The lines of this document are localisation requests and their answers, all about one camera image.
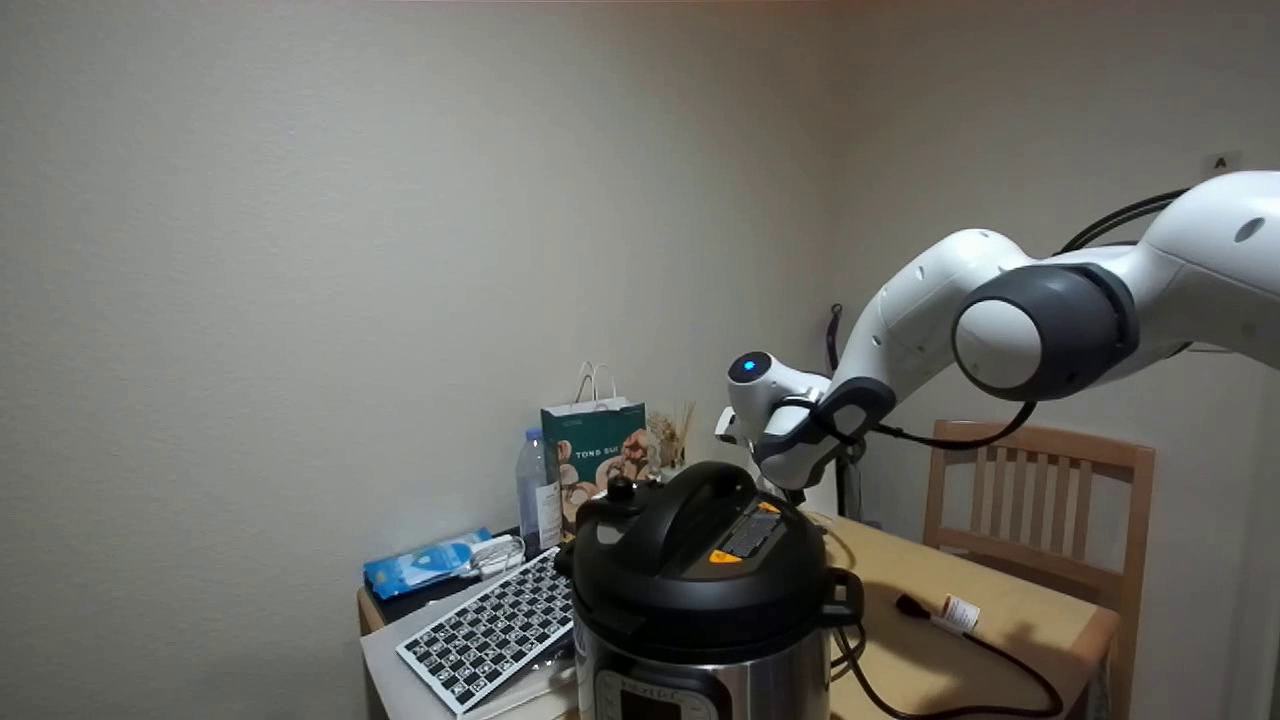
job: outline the chair backrest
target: chair backrest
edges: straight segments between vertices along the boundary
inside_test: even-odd
[[[932,429],[988,439],[1006,426]],[[932,447],[925,546],[1084,595],[1122,615],[1109,699],[1129,716],[1146,599],[1158,452],[1129,439],[1020,429],[986,447]]]

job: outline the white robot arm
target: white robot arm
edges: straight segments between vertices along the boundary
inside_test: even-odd
[[[718,431],[801,492],[948,363],[1006,401],[1059,401],[1195,341],[1280,368],[1280,172],[1190,189],[1140,246],[1033,262],[1002,231],[945,236],[869,302],[834,376],[732,361]]]

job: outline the white wall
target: white wall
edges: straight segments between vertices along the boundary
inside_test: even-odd
[[[357,716],[357,563],[592,361],[817,351],[826,13],[0,0],[5,716]]]
[[[1194,185],[1213,158],[1280,163],[1275,5],[861,5],[844,24],[844,302],[869,293],[948,227],[1006,227],[1033,251],[1090,219]],[[1135,716],[1247,716],[1275,634],[1239,662],[1232,619],[1252,535],[1252,479],[1268,446],[1268,371],[1186,358],[1039,410],[1037,421],[1148,439],[1159,485]],[[897,426],[1013,417],[945,371]],[[925,452],[894,439],[866,459],[869,513],[917,535]]]

